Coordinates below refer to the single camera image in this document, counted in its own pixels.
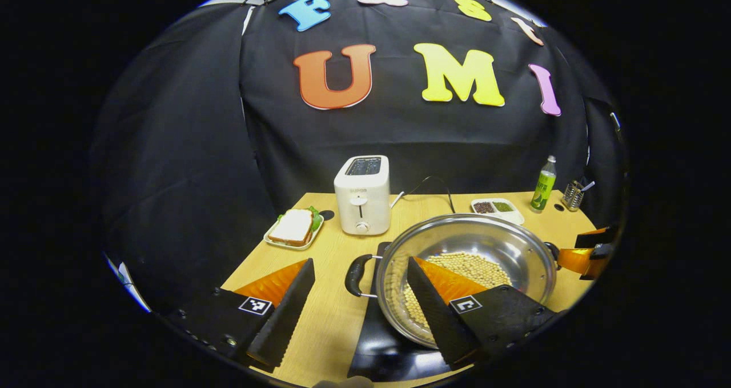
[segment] white plate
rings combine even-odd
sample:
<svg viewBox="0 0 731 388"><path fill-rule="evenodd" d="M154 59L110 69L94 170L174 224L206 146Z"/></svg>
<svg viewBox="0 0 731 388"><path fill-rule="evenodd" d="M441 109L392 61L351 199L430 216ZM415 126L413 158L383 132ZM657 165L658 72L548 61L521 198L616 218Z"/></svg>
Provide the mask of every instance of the white plate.
<svg viewBox="0 0 731 388"><path fill-rule="evenodd" d="M478 202L492 203L491 205L495 209L494 213L478 213L477 211L475 211L475 204ZM509 211L508 213L504 213L503 211L498 211L494 202L504 202L504 203L510 205L510 208L512 208L513 210ZM512 222L514 224L518 224L519 226L522 225L523 222L525 222L525 217L523 217L523 214L520 214L520 211L518 211L517 208L515 208L515 205L513 205L512 202L510 202L509 200L507 200L505 198L480 198L480 199L476 199L476 200L472 201L472 203L470 203L470 206L472 206L472 212L475 214L488 215L491 217L504 219L505 221Z"/></svg>
<svg viewBox="0 0 731 388"><path fill-rule="evenodd" d="M320 223L320 226L318 227L318 229L316 229L312 233L312 237L310 238L310 241L308 243L306 243L305 245L301 246L301 247L292 247L290 245L285 245L285 244L282 244L281 242L274 242L271 239L269 239L269 234L271 234L271 232L274 231L274 228L278 224L279 224L279 221L274 222L274 225L272 225L272 227L269 229L269 231L267 231L266 234L264 234L264 241L267 244L272 244L272 245L275 245L277 247L289 248L290 250L296 250L296 251L303 251L303 250L306 250L307 248L309 248L310 245L312 245L312 242L315 240L315 237L318 236L319 230L321 230L322 229L322 226L324 226L324 219L322 219L322 222Z"/></svg>

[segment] black cable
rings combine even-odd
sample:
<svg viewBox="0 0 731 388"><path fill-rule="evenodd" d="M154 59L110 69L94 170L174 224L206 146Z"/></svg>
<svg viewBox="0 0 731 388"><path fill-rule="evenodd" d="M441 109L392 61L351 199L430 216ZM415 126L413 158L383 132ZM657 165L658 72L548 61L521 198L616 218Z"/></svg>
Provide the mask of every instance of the black cable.
<svg viewBox="0 0 731 388"><path fill-rule="evenodd" d="M449 208L451 208L451 209L452 209L452 214L456 214L456 213L457 213L457 211L455 211L455 206L454 206L454 205L452 204L452 193L450 193L450 192L449 192L449 187L447 187L447 183L446 183L446 182L444 182L444 180L443 180L443 179L441 179L441 178L437 177L436 175L429 175L429 177L426 177L425 179L422 179L422 181L421 181L421 182L419 182L419 184L418 184L418 185L417 185L417 186L416 186L415 188L413 188L413 190L409 191L409 193L408 193L408 194L404 194L404 195L402 195L401 197L402 197L402 198L404 198L405 196L407 196L407 195L409 195L409 194L413 193L413 191L415 191L415 190L417 190L417 189L418 189L419 187L421 187L421 185L422 185L422 184L423 184L424 182L426 182L426 181L427 181L428 179L430 179L430 178L434 178L434 179L438 179L438 180L440 180L440 181L441 181L441 184L442 184L442 185L444 185L444 188L446 188L446 189L447 189L447 196L449 197Z"/></svg>

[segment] utensil holder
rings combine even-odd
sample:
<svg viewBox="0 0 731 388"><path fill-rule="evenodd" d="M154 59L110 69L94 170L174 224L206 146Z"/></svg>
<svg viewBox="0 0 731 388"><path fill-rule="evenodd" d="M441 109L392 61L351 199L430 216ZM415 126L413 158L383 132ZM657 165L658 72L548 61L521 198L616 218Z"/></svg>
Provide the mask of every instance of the utensil holder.
<svg viewBox="0 0 731 388"><path fill-rule="evenodd" d="M566 186L564 197L561 198L561 202L572 213L575 213L581 205L581 200L584 198L584 193L581 191L583 188L583 185L579 184L577 181L572 181Z"/></svg>

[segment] orange letter u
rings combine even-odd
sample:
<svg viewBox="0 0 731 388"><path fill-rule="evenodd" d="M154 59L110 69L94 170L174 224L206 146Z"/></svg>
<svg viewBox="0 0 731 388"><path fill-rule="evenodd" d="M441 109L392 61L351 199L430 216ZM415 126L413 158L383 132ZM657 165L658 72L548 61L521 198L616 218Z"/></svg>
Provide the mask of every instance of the orange letter u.
<svg viewBox="0 0 731 388"><path fill-rule="evenodd" d="M371 54L376 47L369 44L350 45L343 49L350 57L353 81L347 89L327 88L326 62L332 57L328 50L318 50L295 58L300 68L300 94L303 101L316 109L341 109L363 101L371 93Z"/></svg>

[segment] bottle label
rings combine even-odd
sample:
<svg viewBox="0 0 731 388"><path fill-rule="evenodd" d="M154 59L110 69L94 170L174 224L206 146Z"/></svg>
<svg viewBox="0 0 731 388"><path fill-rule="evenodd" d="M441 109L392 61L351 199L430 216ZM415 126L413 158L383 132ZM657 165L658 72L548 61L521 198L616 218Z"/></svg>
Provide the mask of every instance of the bottle label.
<svg viewBox="0 0 731 388"><path fill-rule="evenodd" d="M536 192L533 193L533 199L531 200L531 206L533 208L543 210L546 207L554 182L556 182L555 175L543 174L541 172L540 177L538 177Z"/></svg>

